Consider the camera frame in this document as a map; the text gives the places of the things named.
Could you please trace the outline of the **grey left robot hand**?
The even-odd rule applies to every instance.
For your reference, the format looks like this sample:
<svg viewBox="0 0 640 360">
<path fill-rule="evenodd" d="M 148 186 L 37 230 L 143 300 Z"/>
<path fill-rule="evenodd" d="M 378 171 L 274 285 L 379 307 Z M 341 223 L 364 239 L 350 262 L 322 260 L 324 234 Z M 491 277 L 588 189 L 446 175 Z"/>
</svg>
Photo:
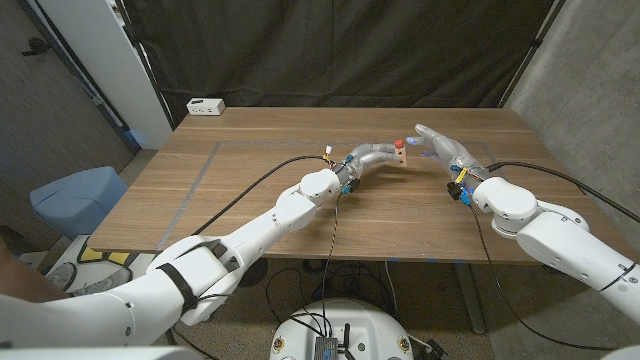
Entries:
<svg viewBox="0 0 640 360">
<path fill-rule="evenodd" d="M 395 152 L 393 143 L 365 143 L 354 148 L 333 172 L 339 184 L 345 186 L 349 181 L 359 179 L 371 165 L 393 162 L 401 163 L 402 158 Z"/>
</svg>

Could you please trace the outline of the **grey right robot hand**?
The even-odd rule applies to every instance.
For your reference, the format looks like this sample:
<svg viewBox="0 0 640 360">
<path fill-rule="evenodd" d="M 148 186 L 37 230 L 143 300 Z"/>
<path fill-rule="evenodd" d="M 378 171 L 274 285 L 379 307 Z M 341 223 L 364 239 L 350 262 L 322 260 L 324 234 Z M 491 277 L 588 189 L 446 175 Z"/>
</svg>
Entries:
<svg viewBox="0 0 640 360">
<path fill-rule="evenodd" d="M 425 146 L 426 157 L 436 160 L 449 174 L 452 181 L 458 180 L 475 189 L 482 181 L 491 177 L 489 171 L 475 159 L 458 141 L 437 131 L 416 124 L 417 136 L 407 137 L 409 145 Z"/>
</svg>

